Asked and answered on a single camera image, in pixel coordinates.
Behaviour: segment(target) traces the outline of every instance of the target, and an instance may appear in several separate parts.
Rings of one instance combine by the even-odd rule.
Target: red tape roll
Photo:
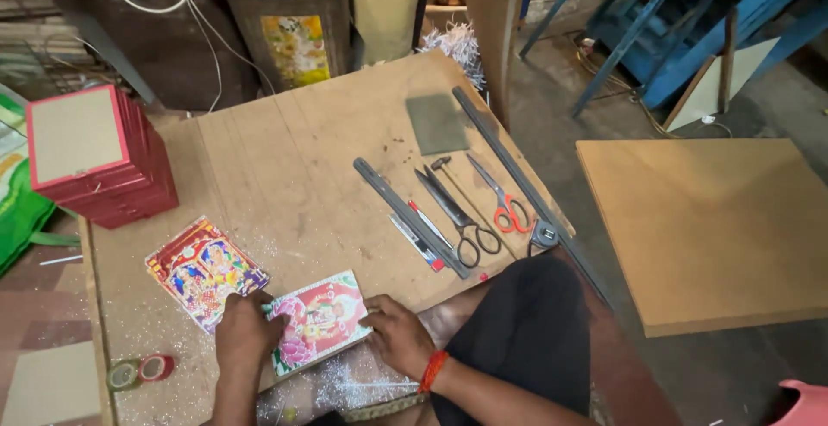
[[[169,355],[155,353],[141,360],[138,366],[138,377],[145,382],[164,380],[172,374],[176,362]]]

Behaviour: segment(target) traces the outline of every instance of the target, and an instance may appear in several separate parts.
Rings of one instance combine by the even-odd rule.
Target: orange thread bracelet
[[[428,359],[428,366],[426,366],[426,372],[423,373],[420,387],[417,389],[418,394],[423,394],[431,390],[431,383],[434,382],[434,378],[437,377],[437,373],[440,372],[440,368],[443,367],[443,363],[445,363],[448,357],[449,352],[445,350],[435,350],[431,354],[431,357]]]

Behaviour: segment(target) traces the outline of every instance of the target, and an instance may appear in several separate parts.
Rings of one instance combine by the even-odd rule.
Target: wooden workbench
[[[353,269],[366,297],[390,294],[425,310],[500,272],[512,257],[483,254],[461,280],[450,269],[430,270],[388,219],[391,208],[352,167],[364,157],[404,200],[413,199],[456,243],[457,234],[414,176],[413,167],[436,157],[419,155],[406,100],[445,94],[462,85],[499,125],[461,68],[437,51],[335,78],[158,129],[166,142],[181,205],[118,230],[81,227],[93,312],[100,313],[99,369],[154,352],[176,357],[174,375],[114,396],[122,426],[151,420],[199,424],[210,417],[218,369],[212,336],[150,277],[144,258],[201,215],[206,215],[271,276],[266,291],[280,295]],[[470,152],[513,196],[523,197],[471,122],[463,117]],[[541,181],[502,129],[502,143],[568,227]],[[451,167],[472,197],[493,214],[496,197],[473,167],[455,153]],[[437,174],[461,207],[480,220]],[[527,235],[508,234],[526,249]],[[273,384],[265,370],[262,387]],[[105,391],[102,400],[109,401]]]

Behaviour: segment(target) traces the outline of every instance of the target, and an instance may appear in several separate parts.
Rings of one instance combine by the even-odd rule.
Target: small hammer
[[[449,168],[449,161],[450,160],[451,160],[451,156],[443,156],[440,159],[437,159],[436,161],[431,163],[431,169],[433,169],[434,171],[438,171],[438,170],[443,171],[445,176],[448,177],[449,181],[451,181],[451,183],[454,184],[457,191],[459,191],[461,193],[461,195],[463,195],[463,198],[465,198],[465,200],[469,202],[469,204],[471,205],[471,208],[474,209],[474,212],[476,212],[477,215],[480,216],[483,219],[483,221],[486,223],[487,226],[489,226],[489,229],[491,229],[492,232],[494,232],[495,234],[498,235],[498,237],[500,238],[500,241],[502,241],[503,244],[506,246],[506,250],[508,250],[509,254],[512,255],[512,258],[517,260],[518,259],[518,252],[516,252],[515,249],[512,248],[512,245],[509,243],[509,241],[506,240],[505,234],[503,234],[503,232],[500,229],[498,229],[497,227],[495,227],[494,224],[492,224],[492,220],[489,219],[489,216],[486,216],[486,215],[483,214],[483,212],[477,206],[477,203],[475,203],[471,199],[471,195],[461,187],[460,182],[458,182],[458,180],[457,180],[457,176],[455,176],[455,174]]]

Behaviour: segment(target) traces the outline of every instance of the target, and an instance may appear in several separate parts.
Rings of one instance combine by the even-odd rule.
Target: left hand
[[[264,359],[270,355],[290,322],[288,315],[268,321],[262,305],[273,297],[254,290],[246,297],[230,294],[224,303],[224,315],[215,327],[215,356],[225,376],[258,376]]]

